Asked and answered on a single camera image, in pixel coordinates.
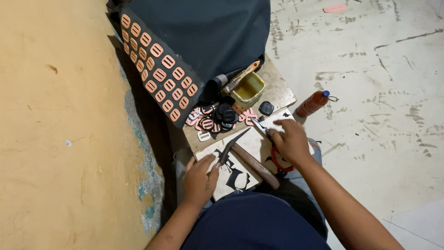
red scissors handle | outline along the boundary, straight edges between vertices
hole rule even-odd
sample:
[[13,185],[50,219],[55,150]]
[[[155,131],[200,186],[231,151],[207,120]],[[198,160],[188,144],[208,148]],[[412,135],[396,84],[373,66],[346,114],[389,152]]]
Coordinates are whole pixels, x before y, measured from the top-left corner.
[[270,149],[271,161],[276,165],[277,168],[279,168],[280,170],[282,170],[284,172],[290,172],[290,171],[293,171],[293,170],[296,169],[294,166],[290,166],[288,168],[281,167],[281,165],[279,165],[279,163],[276,160],[276,156],[274,155],[274,152],[277,152],[278,154],[281,154],[281,152],[279,152],[278,148],[273,145],[271,147],[271,149]]

hammer head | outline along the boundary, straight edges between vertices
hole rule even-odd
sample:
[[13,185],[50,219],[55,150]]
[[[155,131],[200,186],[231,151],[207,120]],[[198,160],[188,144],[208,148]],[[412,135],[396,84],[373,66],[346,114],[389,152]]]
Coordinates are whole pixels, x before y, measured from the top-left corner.
[[220,163],[221,165],[225,164],[226,157],[228,155],[228,152],[230,151],[231,146],[233,146],[239,138],[241,138],[245,133],[247,133],[248,130],[250,130],[250,128],[246,129],[244,132],[242,132],[241,134],[236,136],[233,140],[228,142],[228,144],[225,146],[225,149],[223,150],[221,156],[219,157],[218,163]]

hand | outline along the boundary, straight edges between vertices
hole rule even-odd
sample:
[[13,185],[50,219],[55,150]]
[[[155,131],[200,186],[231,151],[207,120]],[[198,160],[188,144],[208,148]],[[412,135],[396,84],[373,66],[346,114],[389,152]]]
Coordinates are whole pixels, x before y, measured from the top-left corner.
[[270,135],[277,149],[288,162],[299,169],[313,160],[302,124],[291,119],[277,120],[274,124],[281,125],[285,130],[284,133],[270,129]]
[[184,204],[200,210],[211,198],[216,189],[220,165],[214,165],[208,175],[206,172],[215,158],[213,154],[209,154],[196,163],[194,163],[196,160],[194,157],[190,159],[185,168],[185,180],[183,182]]

orange liquid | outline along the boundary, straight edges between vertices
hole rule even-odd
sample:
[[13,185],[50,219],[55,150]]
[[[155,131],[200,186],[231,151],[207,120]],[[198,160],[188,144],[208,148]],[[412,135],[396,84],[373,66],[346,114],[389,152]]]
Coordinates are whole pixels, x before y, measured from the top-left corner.
[[322,108],[329,101],[327,97],[323,97],[322,93],[324,91],[316,91],[307,100],[303,101],[301,105],[296,109],[296,114],[299,117],[307,117],[318,109]]

blade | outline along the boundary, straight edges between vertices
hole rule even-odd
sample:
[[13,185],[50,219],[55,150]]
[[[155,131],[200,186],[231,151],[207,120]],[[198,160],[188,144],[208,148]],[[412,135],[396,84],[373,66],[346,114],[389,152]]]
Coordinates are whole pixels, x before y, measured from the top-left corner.
[[256,126],[256,128],[258,128],[262,132],[262,134],[265,135],[265,137],[268,137],[267,129],[262,127],[262,125],[256,119],[251,118],[251,120],[253,121],[254,126]]
[[247,133],[248,130],[250,130],[250,128],[246,129],[244,132],[242,132],[241,134],[236,136],[233,140],[228,142],[228,144],[225,146],[225,149],[222,151],[222,154],[219,157],[218,162],[220,162],[222,165],[225,164],[226,158],[227,158],[228,152],[230,151],[231,146],[233,146],[239,138],[241,138],[245,133]]

